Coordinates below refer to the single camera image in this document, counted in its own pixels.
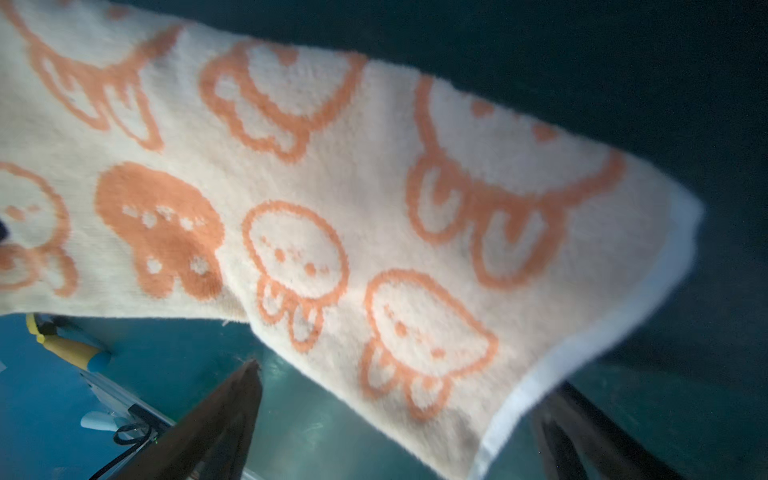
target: blue surface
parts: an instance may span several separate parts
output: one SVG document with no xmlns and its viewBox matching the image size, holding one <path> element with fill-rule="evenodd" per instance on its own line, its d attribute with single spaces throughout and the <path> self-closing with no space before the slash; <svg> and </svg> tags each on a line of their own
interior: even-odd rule
<svg viewBox="0 0 768 480">
<path fill-rule="evenodd" d="M 0 316 L 0 478 L 85 480 L 125 447 L 80 427 L 101 404 L 78 374 L 37 343 L 23 315 Z"/>
</svg>

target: yellow object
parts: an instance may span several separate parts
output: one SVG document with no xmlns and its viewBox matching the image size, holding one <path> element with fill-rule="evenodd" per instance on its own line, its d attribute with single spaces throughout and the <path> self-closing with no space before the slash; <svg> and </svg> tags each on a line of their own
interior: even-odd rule
<svg viewBox="0 0 768 480">
<path fill-rule="evenodd" d="M 100 349 L 86 343 L 61 338 L 58 335 L 42 335 L 35 322 L 34 313 L 27 313 L 27 329 L 32 335 L 37 337 L 38 343 L 42 343 L 46 350 L 55 353 L 72 365 L 86 371 L 93 370 L 93 368 L 88 368 L 88 363 L 97 354 L 101 353 Z"/>
</svg>

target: orange jellyfish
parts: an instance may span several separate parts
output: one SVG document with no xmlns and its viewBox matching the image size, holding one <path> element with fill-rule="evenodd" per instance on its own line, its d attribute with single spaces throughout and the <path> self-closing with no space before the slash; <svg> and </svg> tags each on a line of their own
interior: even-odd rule
<svg viewBox="0 0 768 480">
<path fill-rule="evenodd" d="M 64 250 L 71 231 L 64 201 L 45 179 L 0 162 L 0 217 L 11 233 L 0 246 L 0 292 L 44 280 L 58 296 L 78 285 L 74 261 Z"/>
<path fill-rule="evenodd" d="M 99 178 L 96 212 L 131 246 L 141 289 L 156 298 L 176 278 L 198 300 L 219 295 L 223 281 L 215 250 L 224 227 L 200 191 L 165 172 L 127 162 Z"/>
<path fill-rule="evenodd" d="M 276 325 L 287 316 L 293 347 L 309 352 L 323 331 L 323 311 L 346 292 L 349 263 L 339 235 L 308 208 L 268 201 L 246 215 L 243 242 L 261 273 L 263 321 Z"/>
<path fill-rule="evenodd" d="M 462 377 L 485 369 L 498 339 L 429 275 L 388 270 L 368 284 L 366 315 L 374 337 L 360 363 L 369 399 L 400 388 L 416 420 L 438 415 Z"/>
</svg>

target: towel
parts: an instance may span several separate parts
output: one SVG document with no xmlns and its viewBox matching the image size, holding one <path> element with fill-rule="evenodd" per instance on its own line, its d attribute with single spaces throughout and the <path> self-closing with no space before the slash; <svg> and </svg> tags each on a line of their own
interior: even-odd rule
<svg viewBox="0 0 768 480">
<path fill-rule="evenodd" d="M 647 317 L 702 207 L 359 53 L 0 0 L 0 313 L 248 322 L 445 478 Z"/>
</svg>

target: yellow foam tube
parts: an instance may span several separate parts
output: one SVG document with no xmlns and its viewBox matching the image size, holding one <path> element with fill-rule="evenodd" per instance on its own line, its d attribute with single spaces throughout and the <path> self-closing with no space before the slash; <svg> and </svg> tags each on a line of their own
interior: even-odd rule
<svg viewBox="0 0 768 480">
<path fill-rule="evenodd" d="M 42 343 L 46 350 L 55 353 L 80 369 L 97 372 L 109 362 L 109 354 L 102 352 L 95 346 L 61 338 L 58 335 L 40 334 L 34 313 L 27 314 L 27 329 L 37 337 L 38 343 Z"/>
</svg>

